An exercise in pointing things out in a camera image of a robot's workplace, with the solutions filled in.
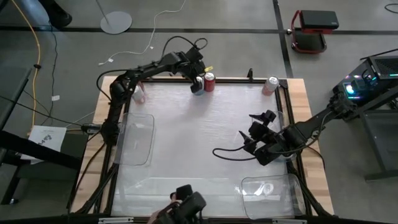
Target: wooden table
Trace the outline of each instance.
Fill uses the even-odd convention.
[[[115,78],[116,77],[104,77],[102,90],[105,91],[107,94],[109,94],[109,85]],[[287,79],[287,83],[289,85],[290,101],[293,109],[294,120],[295,122],[306,121],[307,119],[311,118],[312,115],[307,98],[307,92],[305,90],[304,80],[298,78]],[[102,93],[100,93],[94,115],[94,123],[101,124],[108,115],[108,101],[109,100]],[[282,107],[285,107],[284,100],[282,100]],[[103,140],[101,136],[95,137],[88,143],[83,164],[81,167],[81,172],[83,172],[83,169],[86,167],[87,162],[100,148],[102,143]],[[319,151],[319,146],[317,142],[313,144],[312,147],[315,150]],[[104,152],[105,149],[103,149],[97,155],[93,163],[90,165],[85,177],[83,178],[72,205],[73,212],[81,208],[81,206],[89,199],[89,197],[97,187],[98,182],[100,181],[101,169],[104,161]],[[317,200],[322,204],[323,208],[326,211],[333,213],[333,207],[331,204],[325,171],[323,170],[322,160],[319,158],[318,155],[316,155],[309,149],[303,151],[302,160],[308,188],[311,190],[312,194],[314,194]],[[108,188],[104,191],[101,211],[103,211],[106,205],[107,198]]]

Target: concrete floor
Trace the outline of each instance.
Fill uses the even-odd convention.
[[[17,1],[35,26],[46,26],[47,16],[35,0]],[[70,27],[99,27],[101,14],[94,1],[58,0],[72,16]],[[153,27],[153,16],[163,10],[176,10],[182,0],[102,1],[106,11],[126,11],[133,18],[132,28]],[[336,11],[339,30],[398,30],[398,15],[384,9],[384,5],[397,2],[388,0],[279,0],[283,27],[289,28],[296,9]],[[12,4],[0,13],[0,26],[25,26]],[[131,68],[160,57],[165,41],[173,35],[183,35],[195,40],[206,37],[209,41],[203,50],[204,61],[214,66],[219,77],[244,77],[249,68],[255,77],[287,76],[284,67],[274,5],[272,0],[187,0],[183,10],[158,17],[159,28],[242,29],[242,33],[158,33],[144,55],[118,55],[113,63],[102,67],[111,54],[122,50],[142,51],[150,33],[128,32],[107,35],[100,32],[56,32],[58,63],[55,71],[53,115],[74,121],[95,109],[98,90],[96,77],[103,71]],[[272,34],[247,33],[248,29],[273,30]],[[331,96],[331,88],[359,65],[359,58],[396,48],[398,35],[328,35],[328,49],[320,55],[288,54],[294,78],[304,78],[312,113],[322,110]],[[38,99],[49,108],[51,95],[51,69],[55,56],[54,39],[50,32],[38,32],[42,48],[42,66],[37,78]],[[36,61],[33,36],[26,31],[0,31],[0,67],[32,67]],[[187,50],[180,40],[170,43],[168,50]],[[31,80],[26,91],[32,92]],[[32,100],[22,95],[20,103],[32,106]],[[37,122],[44,118],[38,116]],[[90,122],[92,116],[84,122]],[[29,130],[31,112],[16,107],[6,130],[25,136]],[[64,124],[54,122],[56,126]],[[376,159],[368,146],[359,121],[344,123],[334,121],[327,125],[320,138],[321,152],[326,162],[326,176],[336,215],[343,218],[397,223],[398,180],[366,183],[363,176],[379,171]],[[1,178],[12,173],[9,167],[0,168]],[[1,181],[0,191],[6,186]]]

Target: white cable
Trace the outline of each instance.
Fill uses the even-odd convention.
[[[81,118],[77,119],[76,121],[72,122],[72,124],[68,124],[68,125],[66,125],[65,127],[67,128],[67,127],[69,127],[69,126],[75,124],[76,122],[79,122],[79,121],[85,119],[86,117],[92,115],[93,113],[95,113],[95,111],[93,111],[93,112],[91,112],[91,113],[89,113],[89,114],[84,115],[83,117],[81,117]]]
[[[154,17],[154,30],[152,31],[152,34],[150,35],[149,43],[148,43],[147,47],[144,49],[143,52],[141,52],[141,53],[139,53],[139,52],[130,52],[130,51],[118,52],[118,53],[112,54],[112,56],[110,56],[110,57],[107,59],[107,61],[102,62],[102,63],[99,63],[98,65],[100,66],[100,65],[104,65],[104,64],[106,64],[106,63],[108,63],[108,62],[113,62],[113,59],[112,59],[112,58],[113,58],[115,55],[118,55],[118,54],[136,54],[136,55],[142,55],[142,54],[144,54],[144,53],[147,51],[147,49],[149,48],[150,43],[152,42],[152,39],[154,38],[154,34],[155,34],[155,30],[156,30],[156,18],[157,18],[157,16],[159,16],[159,15],[165,13],[165,12],[179,12],[179,11],[181,11],[182,8],[184,7],[186,1],[187,1],[187,0],[184,0],[184,2],[183,2],[182,5],[181,5],[181,8],[180,8],[179,10],[176,10],[176,11],[164,10],[164,11],[162,11],[162,12],[160,12],[160,13],[158,13],[158,14],[155,15],[155,17]]]

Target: round white base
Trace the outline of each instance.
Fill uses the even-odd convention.
[[[125,12],[111,12],[106,18],[108,21],[105,17],[101,20],[101,29],[107,34],[120,34],[128,30],[132,24],[131,16]]]

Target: person's hand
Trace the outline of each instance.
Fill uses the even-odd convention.
[[[176,199],[175,194],[173,194],[172,201],[170,203],[173,203],[173,202],[180,202],[179,200]],[[157,215],[159,214],[160,211],[161,210],[158,210],[158,211],[152,213],[152,215],[150,216],[147,224],[152,224],[157,219]]]

